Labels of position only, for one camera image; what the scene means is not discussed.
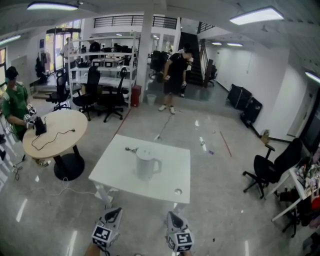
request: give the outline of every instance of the red trash bin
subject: red trash bin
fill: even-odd
[[[141,86],[135,85],[131,90],[131,107],[139,107],[139,98],[141,94]]]

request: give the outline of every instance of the black shirt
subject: black shirt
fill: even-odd
[[[183,73],[188,67],[188,61],[181,53],[173,54],[170,60],[172,63],[169,66],[168,75],[174,80],[182,80]]]
[[[90,44],[89,48],[90,53],[100,52],[100,44],[98,42],[93,42]],[[93,59],[98,58],[98,55],[90,55],[89,59],[92,61]]]

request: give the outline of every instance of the balcony railing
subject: balcony railing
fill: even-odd
[[[143,15],[109,16],[95,18],[94,27],[101,28],[113,26],[142,26],[143,22]],[[152,26],[175,30],[177,26],[177,19],[163,16],[153,16]]]
[[[204,32],[206,30],[212,29],[215,26],[208,24],[208,23],[203,23],[203,22],[199,22],[199,27],[198,27],[198,34],[201,32]]]

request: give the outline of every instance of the black shorts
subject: black shorts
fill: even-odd
[[[19,131],[19,132],[16,133],[18,139],[19,139],[21,142],[22,142],[22,140],[23,140],[23,138],[24,138],[24,135],[25,135],[26,131],[27,131],[27,129],[23,129],[23,130],[21,130],[21,131]]]
[[[163,93],[164,95],[168,95],[170,93],[174,95],[178,95],[180,93],[181,86],[182,86],[182,80],[169,79],[164,83]]]

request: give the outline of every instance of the white electric kettle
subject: white electric kettle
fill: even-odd
[[[147,146],[141,146],[136,151],[136,175],[142,181],[149,181],[154,174],[162,171],[162,162],[154,157],[153,151]]]

